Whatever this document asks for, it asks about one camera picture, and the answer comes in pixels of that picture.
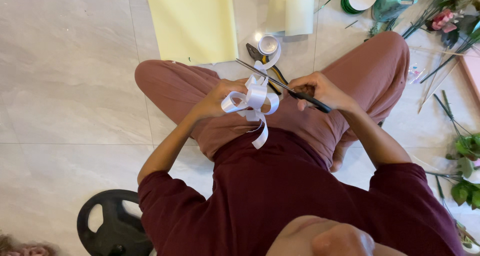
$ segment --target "person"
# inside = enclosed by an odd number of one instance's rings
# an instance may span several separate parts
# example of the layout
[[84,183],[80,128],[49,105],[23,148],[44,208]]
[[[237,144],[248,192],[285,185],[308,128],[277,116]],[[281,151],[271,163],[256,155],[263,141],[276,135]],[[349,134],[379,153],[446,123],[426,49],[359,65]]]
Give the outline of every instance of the person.
[[[382,32],[322,72],[292,80],[289,87],[333,111],[284,92],[278,110],[266,117],[269,134],[260,149],[252,141],[261,130],[246,133],[258,122],[220,107],[231,91],[247,92],[245,79],[220,79],[172,61],[140,63],[138,86],[177,124],[138,175],[141,221],[157,253],[463,255],[425,172],[377,125],[402,94],[409,59],[405,40]],[[214,161],[207,200],[168,174],[190,136]],[[331,174],[357,139],[376,168],[368,191]]]

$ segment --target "tile floor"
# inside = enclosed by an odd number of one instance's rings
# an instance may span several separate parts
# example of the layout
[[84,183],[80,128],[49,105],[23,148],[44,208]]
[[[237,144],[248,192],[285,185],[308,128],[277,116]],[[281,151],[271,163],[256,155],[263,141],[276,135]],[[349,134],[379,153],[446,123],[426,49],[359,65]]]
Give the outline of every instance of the tile floor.
[[[316,7],[326,1],[315,0]],[[255,43],[255,34],[264,31],[267,3],[234,0],[241,59],[250,58],[245,43]],[[405,30],[421,10],[421,5],[408,9],[395,31]],[[360,45],[373,23],[370,11],[344,14],[338,0],[316,13],[314,21],[313,34],[279,38],[282,56],[277,66],[287,79],[322,69]],[[106,189],[136,191],[141,165],[175,126],[134,81],[139,62],[159,58],[148,3],[0,0],[0,30],[0,229],[22,242],[55,244],[60,255],[87,255],[76,233],[82,204]],[[421,30],[407,42],[442,48],[437,37]],[[411,53],[412,62],[428,69],[440,58],[430,52]],[[249,75],[231,62],[204,67],[228,79]],[[437,79],[449,70],[443,69]],[[453,166],[442,157],[455,133],[433,100],[417,114],[427,88],[428,84],[408,85],[383,128],[422,166],[447,171]],[[457,120],[480,131],[479,104],[460,66],[441,89],[447,91]],[[212,168],[189,140],[171,175],[208,197]],[[335,176],[366,189],[373,172],[356,143]],[[480,239],[474,227],[480,213],[455,207],[451,199],[447,202],[453,215]]]

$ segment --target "hand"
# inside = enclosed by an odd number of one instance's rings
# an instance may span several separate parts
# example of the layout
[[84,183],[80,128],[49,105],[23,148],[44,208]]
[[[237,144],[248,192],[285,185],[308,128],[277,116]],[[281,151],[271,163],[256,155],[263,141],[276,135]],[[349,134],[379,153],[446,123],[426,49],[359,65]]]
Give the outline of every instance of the hand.
[[192,114],[198,120],[225,115],[226,112],[222,109],[221,102],[232,91],[246,94],[248,89],[245,87],[245,82],[245,79],[240,79],[237,81],[230,81],[227,79],[220,80],[220,82],[205,96],[205,98],[192,108],[190,114]]
[[[293,79],[288,87],[297,92],[307,93],[332,109],[346,110],[355,102],[349,95],[330,82],[321,72],[314,72],[310,75]],[[300,111],[303,111],[306,107],[314,107],[314,105],[306,100],[298,101],[298,109]]]

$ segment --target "maroon shirt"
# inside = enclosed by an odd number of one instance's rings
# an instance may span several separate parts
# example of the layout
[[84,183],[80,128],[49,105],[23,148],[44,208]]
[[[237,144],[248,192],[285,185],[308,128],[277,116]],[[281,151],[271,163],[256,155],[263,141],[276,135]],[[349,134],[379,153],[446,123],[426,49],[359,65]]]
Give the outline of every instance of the maroon shirt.
[[247,133],[215,154],[208,199],[164,171],[138,188],[142,224],[159,255],[264,256],[291,220],[351,224],[414,255],[463,255],[455,225],[413,163],[383,165],[369,191],[339,182],[301,138],[269,128],[261,149]]

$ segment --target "pliers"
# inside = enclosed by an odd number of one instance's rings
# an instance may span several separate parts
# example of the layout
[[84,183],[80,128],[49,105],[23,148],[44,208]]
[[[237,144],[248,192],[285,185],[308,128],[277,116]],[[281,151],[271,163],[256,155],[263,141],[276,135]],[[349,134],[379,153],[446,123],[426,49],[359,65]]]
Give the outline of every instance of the pliers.
[[[262,64],[266,64],[268,62],[268,56],[261,54],[253,45],[247,43],[247,50],[250,56],[253,58],[253,60],[255,61],[258,60]],[[288,81],[285,80],[285,78],[283,77],[282,73],[280,72],[279,68],[277,68],[277,66],[273,65],[271,69],[273,70],[273,72],[275,72],[280,82],[282,82],[285,85],[289,84]],[[268,81],[268,85],[273,89],[275,94],[277,95],[282,94],[280,90],[271,81]]]

